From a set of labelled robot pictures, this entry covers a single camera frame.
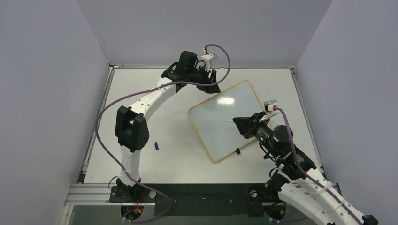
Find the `yellow framed whiteboard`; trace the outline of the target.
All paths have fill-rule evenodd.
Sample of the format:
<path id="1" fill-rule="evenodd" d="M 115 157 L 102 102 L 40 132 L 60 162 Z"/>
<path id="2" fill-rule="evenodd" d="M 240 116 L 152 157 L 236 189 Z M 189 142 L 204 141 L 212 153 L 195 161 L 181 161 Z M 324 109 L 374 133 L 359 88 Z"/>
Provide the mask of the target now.
<path id="1" fill-rule="evenodd" d="M 245 139 L 234 123 L 226 121 L 250 117 L 263 110 L 252 84 L 243 80 L 190 108 L 187 115 L 210 159 L 217 163 L 235 153 L 236 148 L 254 141 L 254 138 Z"/>

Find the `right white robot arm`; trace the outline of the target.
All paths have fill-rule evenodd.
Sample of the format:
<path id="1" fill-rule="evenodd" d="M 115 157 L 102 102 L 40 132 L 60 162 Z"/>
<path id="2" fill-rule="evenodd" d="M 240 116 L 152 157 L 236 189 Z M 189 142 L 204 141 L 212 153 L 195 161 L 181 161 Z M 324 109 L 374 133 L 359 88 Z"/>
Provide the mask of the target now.
<path id="1" fill-rule="evenodd" d="M 281 108 L 235 117 L 232 121 L 244 138 L 258 140 L 264 157 L 272 159 L 278 167 L 265 183 L 268 199 L 290 204 L 318 225 L 379 223 L 373 215 L 366 215 L 348 203 L 310 157 L 294 144 L 293 132 Z"/>

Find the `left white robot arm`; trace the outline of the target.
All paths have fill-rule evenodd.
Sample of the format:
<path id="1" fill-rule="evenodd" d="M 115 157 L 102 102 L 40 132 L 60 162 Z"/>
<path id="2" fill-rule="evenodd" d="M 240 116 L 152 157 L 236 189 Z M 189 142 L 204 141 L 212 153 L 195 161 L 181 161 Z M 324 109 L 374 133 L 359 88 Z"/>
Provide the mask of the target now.
<path id="1" fill-rule="evenodd" d="M 214 53 L 205 53 L 199 58 L 192 52 L 182 52 L 179 61 L 163 71 L 153 92 L 145 94 L 128 107 L 119 107 L 115 136 L 121 146 L 121 164 L 124 168 L 113 187 L 116 196 L 129 202 L 141 197 L 143 188 L 136 182 L 140 181 L 140 153 L 150 137 L 147 122 L 169 97 L 185 87 L 186 82 L 196 83 L 200 91 L 208 94 L 220 93 L 216 71 L 211 68 L 216 58 Z"/>

